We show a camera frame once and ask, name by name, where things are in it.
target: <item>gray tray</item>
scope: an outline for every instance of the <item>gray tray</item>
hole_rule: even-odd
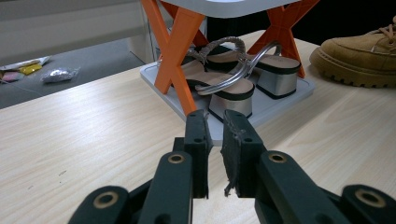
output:
[[[180,101],[177,98],[177,94],[174,88],[170,88],[168,93],[162,94],[154,86],[155,78],[157,77],[158,67],[157,63],[149,63],[144,65],[140,69],[141,77],[150,85],[150,87],[157,92],[158,95],[163,98],[163,100],[171,106],[171,108],[183,119],[186,120],[183,109],[181,108]],[[251,76],[250,80],[255,83],[257,77]],[[264,124],[266,121],[279,116],[283,111],[302,101],[303,99],[310,96],[314,91],[315,85],[312,81],[304,78],[298,78],[297,80],[297,90],[294,94],[274,100],[269,96],[265,95],[263,92],[256,89],[253,94],[253,114],[248,119],[253,127],[258,127]],[[201,96],[195,91],[192,93],[192,98],[197,106],[197,109],[203,109],[205,114],[208,113],[207,109],[210,102],[210,95]],[[223,138],[223,124],[221,121],[208,114],[207,119],[210,135],[213,140],[215,147],[220,147],[222,145]]]

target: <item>wooden table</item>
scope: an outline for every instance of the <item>wooden table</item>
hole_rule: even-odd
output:
[[[261,34],[243,39],[251,45]],[[296,44],[316,89],[256,128],[265,146],[289,153],[336,194],[364,184],[396,198],[396,91],[320,77],[308,61],[316,46]],[[137,188],[185,129],[139,68],[2,109],[0,118],[2,223],[66,223],[95,189]],[[254,200],[223,196],[219,151],[209,157],[209,200],[194,200],[193,223],[258,223]]]

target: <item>tan boot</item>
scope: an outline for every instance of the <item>tan boot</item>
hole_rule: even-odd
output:
[[[323,76],[348,85],[396,87],[396,16],[393,23],[366,35],[326,40],[309,61]]]

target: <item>orange stand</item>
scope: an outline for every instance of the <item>orange stand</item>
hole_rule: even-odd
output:
[[[286,9],[284,7],[268,9],[271,25],[248,53],[257,53],[266,43],[276,39],[282,45],[284,56],[300,61],[291,27],[318,1],[301,0],[289,4]],[[162,94],[166,94],[173,84],[183,112],[187,116],[196,110],[196,105],[180,65],[191,43],[194,43],[195,46],[204,46],[208,43],[205,36],[199,31],[205,15],[161,1],[163,7],[174,18],[172,32],[168,34],[157,0],[141,0],[141,3],[162,55],[161,66],[154,86]],[[300,76],[304,77],[303,68],[301,68]]]
[[[172,32],[168,34],[157,1],[141,0],[141,3],[148,16],[163,59],[154,85],[161,93],[166,94],[173,84],[184,114],[187,116],[196,110],[196,105],[180,65],[205,15],[183,7],[178,8],[177,12],[173,14],[176,16]]]
[[[297,61],[300,60],[291,27],[297,23],[319,0],[302,0],[289,4],[286,9],[274,7],[267,10],[270,19],[270,27],[262,34],[256,43],[247,51],[249,54],[256,54],[267,43],[277,40],[282,46],[282,55]],[[299,77],[304,78],[303,67],[300,68]]]

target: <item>metal ring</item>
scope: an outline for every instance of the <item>metal ring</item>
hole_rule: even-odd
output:
[[[382,208],[387,205],[381,195],[372,190],[358,189],[355,191],[355,196],[363,203],[372,207]]]
[[[283,163],[286,162],[287,158],[284,157],[282,154],[279,153],[271,153],[268,158],[270,159],[270,161],[274,161],[277,163]]]
[[[108,202],[103,202],[102,199],[106,196],[110,196],[111,199]],[[107,208],[113,205],[114,203],[116,203],[118,199],[119,199],[119,195],[116,192],[114,191],[104,192],[96,196],[95,200],[93,201],[93,206],[99,209]]]
[[[173,164],[182,163],[184,160],[185,160],[184,156],[182,156],[180,154],[174,154],[174,155],[171,155],[170,157],[168,157],[168,161]]]

